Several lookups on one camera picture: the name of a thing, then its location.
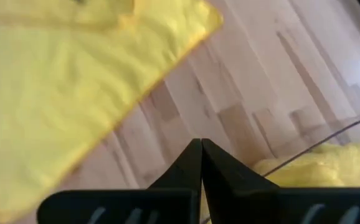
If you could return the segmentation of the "yellow microfiber towel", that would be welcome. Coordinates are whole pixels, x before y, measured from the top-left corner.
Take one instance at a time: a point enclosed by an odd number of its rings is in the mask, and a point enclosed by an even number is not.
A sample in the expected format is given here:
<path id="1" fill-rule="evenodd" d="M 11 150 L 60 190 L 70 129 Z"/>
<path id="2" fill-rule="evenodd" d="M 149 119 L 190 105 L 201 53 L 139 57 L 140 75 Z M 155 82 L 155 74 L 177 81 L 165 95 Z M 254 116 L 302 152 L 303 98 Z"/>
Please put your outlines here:
<path id="1" fill-rule="evenodd" d="M 360 143 L 325 143 L 274 170 L 287 159 L 264 159 L 252 170 L 281 187 L 360 187 Z"/>
<path id="2" fill-rule="evenodd" d="M 222 22 L 207 0 L 0 0 L 0 223 L 40 203 Z"/>

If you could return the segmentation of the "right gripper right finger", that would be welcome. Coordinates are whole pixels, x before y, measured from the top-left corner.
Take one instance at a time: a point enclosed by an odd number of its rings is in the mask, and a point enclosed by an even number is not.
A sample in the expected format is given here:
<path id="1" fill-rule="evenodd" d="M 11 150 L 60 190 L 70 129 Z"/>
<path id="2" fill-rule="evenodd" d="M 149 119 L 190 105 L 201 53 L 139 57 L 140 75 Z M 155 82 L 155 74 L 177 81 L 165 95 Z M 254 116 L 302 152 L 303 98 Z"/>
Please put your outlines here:
<path id="1" fill-rule="evenodd" d="M 212 224 L 360 224 L 360 188 L 280 187 L 210 139 L 202 148 Z"/>

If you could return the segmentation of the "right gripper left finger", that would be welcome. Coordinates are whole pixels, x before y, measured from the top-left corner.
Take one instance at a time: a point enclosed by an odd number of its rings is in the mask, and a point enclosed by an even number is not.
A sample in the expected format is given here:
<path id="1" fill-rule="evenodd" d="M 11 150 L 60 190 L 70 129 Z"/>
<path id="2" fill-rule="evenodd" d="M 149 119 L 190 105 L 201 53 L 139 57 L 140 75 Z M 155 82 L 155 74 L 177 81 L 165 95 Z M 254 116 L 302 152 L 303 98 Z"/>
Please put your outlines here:
<path id="1" fill-rule="evenodd" d="M 146 189 L 65 190 L 47 197 L 38 224 L 199 224 L 202 142 L 193 139 Z"/>

